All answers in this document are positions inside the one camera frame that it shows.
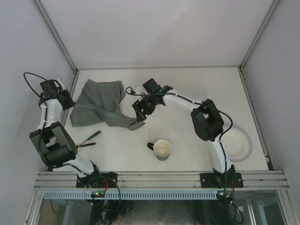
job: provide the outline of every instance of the gray towel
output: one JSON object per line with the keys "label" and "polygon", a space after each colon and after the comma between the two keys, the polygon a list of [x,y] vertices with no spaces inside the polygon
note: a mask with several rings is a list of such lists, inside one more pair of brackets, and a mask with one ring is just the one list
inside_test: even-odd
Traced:
{"label": "gray towel", "polygon": [[136,118],[124,116],[119,103],[125,97],[121,81],[100,82],[88,80],[70,115],[73,127],[106,122],[109,126],[135,130],[144,125]]}

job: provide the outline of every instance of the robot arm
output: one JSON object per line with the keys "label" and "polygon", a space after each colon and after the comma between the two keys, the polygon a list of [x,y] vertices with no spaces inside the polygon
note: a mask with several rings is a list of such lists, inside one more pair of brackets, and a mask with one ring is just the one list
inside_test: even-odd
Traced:
{"label": "robot arm", "polygon": [[189,113],[192,117],[196,134],[208,144],[213,160],[213,171],[216,175],[217,182],[224,184],[225,173],[226,180],[229,180],[235,173],[235,169],[228,158],[222,139],[220,139],[223,132],[224,121],[213,101],[210,99],[205,101],[195,101],[194,99],[178,93],[170,86],[164,86],[162,88],[154,81],[154,79],[148,80],[143,84],[143,87],[149,95],[142,96],[142,98],[132,105],[137,120],[145,120],[147,118],[146,115],[153,113],[156,105],[172,106]]}
{"label": "robot arm", "polygon": [[[186,96],[178,93],[174,89],[169,90],[167,92],[167,94],[170,94],[170,93],[174,93],[175,95],[164,95],[163,100],[164,100],[165,105],[166,106],[172,106],[174,108],[177,108],[177,109],[179,109],[183,112],[186,112],[186,113],[192,115],[195,132],[197,133],[197,135],[202,140],[207,139],[207,145],[208,145],[209,150],[210,150],[214,170],[218,171],[219,173],[225,173],[225,157],[224,157],[224,153],[223,153],[223,150],[221,148],[221,145],[220,145],[220,142],[222,142],[222,140],[219,140],[221,134],[218,134],[213,140],[213,138],[204,137],[205,136],[205,131],[203,129],[201,129],[200,127],[197,128],[197,126],[201,126],[201,122],[199,122],[199,120],[197,119],[197,114],[201,115],[202,111],[199,112],[197,110],[199,108],[199,105],[193,104],[192,102],[202,102],[202,101],[198,101],[198,100],[195,101],[194,99],[191,99],[189,97],[186,97]],[[187,101],[183,98],[178,97],[178,95],[190,100],[191,102],[189,102],[189,101]],[[224,144],[223,144],[223,148],[224,148],[224,151],[225,151],[225,154],[226,154],[226,160],[227,160],[227,165],[226,165],[227,168],[226,169],[228,171],[228,170],[230,170],[232,163],[231,163],[230,159],[228,158],[228,155],[227,155]]]}
{"label": "robot arm", "polygon": [[43,93],[39,106],[41,122],[30,139],[47,166],[68,167],[86,177],[95,171],[94,165],[77,155],[77,146],[60,123],[63,110],[73,107],[74,102],[60,78],[42,82]]}

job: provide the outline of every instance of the wire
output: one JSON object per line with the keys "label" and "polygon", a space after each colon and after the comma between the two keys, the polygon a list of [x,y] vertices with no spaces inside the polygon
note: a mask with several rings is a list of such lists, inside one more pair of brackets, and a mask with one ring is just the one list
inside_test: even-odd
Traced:
{"label": "wire", "polygon": [[53,202],[52,202],[52,200],[49,199],[49,202],[50,202],[50,205],[51,205],[51,209],[52,209],[52,211],[53,211],[54,213],[57,213],[57,214],[63,214],[63,213],[65,213],[65,211],[66,211],[66,206],[67,206],[67,203],[68,203],[67,200],[66,200],[66,205],[65,205],[65,211],[64,211],[64,212],[57,212],[57,211],[55,211],[55,210],[54,210],[54,207],[53,207]]}
{"label": "wire", "polygon": [[234,203],[231,203],[231,205],[235,208],[235,211],[238,211],[238,212],[239,212],[240,218],[241,218],[241,221],[236,221],[236,220],[235,220],[236,215],[235,215],[234,222],[237,223],[237,224],[243,224],[243,223],[244,223],[244,217],[243,217],[242,212],[240,211],[240,209],[239,209]]}
{"label": "wire", "polygon": [[[39,95],[39,94],[32,88],[32,86],[29,84],[29,82],[28,82],[28,80],[27,80],[27,77],[26,77],[26,74],[34,75],[34,76],[39,77],[39,78],[41,78],[41,79],[43,79],[43,80],[45,80],[45,81],[47,81],[47,79],[45,79],[45,78],[43,78],[42,76],[39,76],[39,75],[37,75],[37,74],[33,74],[33,73],[29,73],[29,72],[23,73],[23,77],[24,77],[24,79],[25,79],[25,82],[26,82],[27,85],[30,87],[30,89],[36,94],[36,96],[38,96],[39,99],[43,99],[43,98],[42,98],[42,94]],[[42,158],[42,150],[41,150],[42,133],[43,133],[43,131],[44,131],[44,129],[45,129],[45,126],[46,126],[46,124],[47,124],[47,115],[48,115],[48,105],[47,105],[46,102],[44,102],[44,104],[45,104],[45,106],[46,106],[46,108],[45,108],[45,117],[44,117],[44,124],[43,124],[43,127],[42,127],[42,129],[41,129],[41,132],[39,133],[39,136],[38,136],[38,153],[39,153],[39,156],[41,157],[42,160],[43,160],[43,158]]]}
{"label": "wire", "polygon": [[224,116],[226,116],[226,117],[229,119],[229,121],[230,121],[230,126],[229,126],[229,128],[228,128],[227,130],[223,131],[223,132],[221,133],[220,137],[219,137],[219,143],[220,143],[220,145],[221,145],[221,149],[222,149],[222,152],[223,152],[223,155],[224,155],[224,161],[225,161],[224,199],[225,199],[225,204],[226,204],[226,207],[227,207],[227,211],[228,211],[228,213],[229,213],[229,209],[228,209],[228,205],[227,205],[227,198],[228,198],[230,195],[226,196],[227,156],[226,156],[224,147],[223,147],[223,145],[222,145],[221,139],[222,139],[223,135],[224,135],[226,132],[228,132],[228,131],[233,127],[233,120],[232,120],[232,118],[231,118],[228,114],[226,114],[225,112],[223,112],[223,111],[221,111],[221,110],[218,110],[218,109],[216,109],[216,108],[209,107],[209,106],[207,106],[206,104],[203,104],[203,103],[194,102],[194,101],[192,101],[192,100],[190,100],[190,99],[188,99],[188,98],[186,98],[186,97],[183,97],[183,96],[178,95],[178,94],[175,94],[175,93],[157,93],[157,94],[147,94],[147,95],[145,95],[144,93],[142,93],[142,94],[133,94],[134,91],[133,91],[132,87],[130,87],[130,86],[127,87],[127,88],[125,89],[125,92],[126,92],[127,94],[129,94],[129,95],[132,95],[132,96],[142,96],[142,97],[147,97],[147,96],[161,96],[161,95],[174,95],[174,96],[179,97],[179,98],[182,98],[182,99],[184,99],[184,100],[186,100],[186,101],[188,101],[188,102],[190,102],[190,103],[193,103],[193,104],[196,104],[196,105],[202,105],[202,106],[204,106],[204,107],[206,107],[206,108],[209,108],[209,109],[212,109],[212,110],[214,110],[214,111],[216,111],[216,112],[219,112],[220,114],[223,114]]}
{"label": "wire", "polygon": [[56,82],[56,83],[58,84],[59,90],[62,92],[62,86],[61,86],[61,84],[60,84],[57,80],[53,80],[53,81]]}
{"label": "wire", "polygon": [[106,191],[108,190],[108,182],[107,182],[107,180],[103,180],[103,182],[105,182],[106,183],[106,187],[105,187],[105,191],[104,191],[104,193],[106,193]]}
{"label": "wire", "polygon": [[[78,170],[80,173],[84,174],[85,176],[88,176],[87,173],[81,171],[77,166],[74,166],[74,165],[72,165],[72,164],[70,164],[70,163],[65,163],[65,164],[63,164],[62,166],[65,166],[65,165],[69,165],[69,166],[75,168],[76,170]],[[105,179],[105,180],[110,180],[112,183],[114,183],[114,185],[115,185],[116,188],[118,189],[118,192],[119,192],[118,214],[119,214],[119,212],[120,212],[120,206],[121,206],[121,191],[120,191],[119,186],[117,185],[117,183],[116,183],[115,181],[113,181],[112,179],[110,179],[110,178],[108,178],[108,177],[104,177],[104,176],[101,176],[101,175],[97,175],[96,177],[100,177],[100,178]]]}
{"label": "wire", "polygon": [[38,136],[38,150],[39,150],[39,155],[40,157],[42,158],[42,149],[41,149],[41,142],[42,142],[42,133],[45,129],[45,126],[47,124],[47,115],[48,115],[48,105],[46,102],[44,102],[46,108],[45,108],[45,117],[44,117],[44,124],[43,124],[43,127],[41,129],[41,132],[39,133],[39,136]]}
{"label": "wire", "polygon": [[29,84],[29,82],[28,82],[28,80],[27,80],[27,78],[26,78],[26,74],[30,74],[30,75],[34,75],[34,76],[37,76],[37,77],[39,77],[39,78],[41,78],[41,79],[43,79],[43,80],[47,80],[47,79],[45,79],[45,78],[43,78],[42,76],[39,76],[39,75],[37,75],[37,74],[33,74],[33,73],[29,73],[29,72],[25,72],[25,73],[23,73],[23,77],[24,77],[24,79],[25,79],[25,81],[26,81],[26,83],[27,83],[27,85],[30,87],[30,89],[38,96],[38,98],[41,98],[40,97],[40,95],[32,88],[32,86]]}

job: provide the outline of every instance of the mug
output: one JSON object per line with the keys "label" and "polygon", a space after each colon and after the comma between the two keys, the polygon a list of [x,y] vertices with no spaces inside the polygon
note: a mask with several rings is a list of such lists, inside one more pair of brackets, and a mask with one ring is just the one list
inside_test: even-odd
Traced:
{"label": "mug", "polygon": [[160,161],[167,160],[171,152],[171,145],[166,140],[158,140],[157,142],[148,143],[147,147],[154,151],[156,158]]}

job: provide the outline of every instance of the plate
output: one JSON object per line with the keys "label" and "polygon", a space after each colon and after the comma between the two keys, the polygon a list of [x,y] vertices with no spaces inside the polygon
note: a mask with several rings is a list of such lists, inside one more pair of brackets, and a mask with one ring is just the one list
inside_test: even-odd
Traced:
{"label": "plate", "polygon": [[232,162],[241,162],[246,160],[252,152],[252,143],[249,135],[240,127],[233,126],[223,135],[223,142],[227,155]]}

